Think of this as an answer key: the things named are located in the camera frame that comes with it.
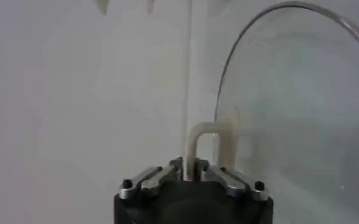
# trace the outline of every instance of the metal clamp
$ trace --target metal clamp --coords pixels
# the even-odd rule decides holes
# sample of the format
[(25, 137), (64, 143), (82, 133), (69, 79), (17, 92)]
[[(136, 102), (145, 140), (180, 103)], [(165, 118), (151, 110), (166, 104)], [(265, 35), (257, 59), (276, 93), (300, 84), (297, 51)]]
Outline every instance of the metal clamp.
[(227, 195), (231, 197), (239, 197), (246, 191), (246, 185), (244, 183), (227, 175), (216, 166), (211, 166), (207, 169), (202, 181), (219, 182), (226, 189)]
[(159, 171), (161, 171), (161, 167), (150, 167), (143, 171), (141, 174), (139, 174), (137, 177), (133, 179), (126, 179), (123, 181), (123, 183), (119, 187), (118, 195), (122, 199), (130, 199), (132, 198), (138, 188), (140, 187), (141, 182), (144, 180), (147, 180), (151, 176), (155, 175)]
[(269, 198), (269, 189), (262, 181), (254, 181), (241, 172), (226, 170), (226, 173), (249, 186), (251, 198), (254, 201), (266, 201)]
[(176, 177), (175, 166), (165, 167), (158, 174), (153, 176), (149, 180), (144, 180), (141, 184), (141, 190), (148, 196), (155, 196), (159, 194), (159, 189), (168, 180), (172, 180)]

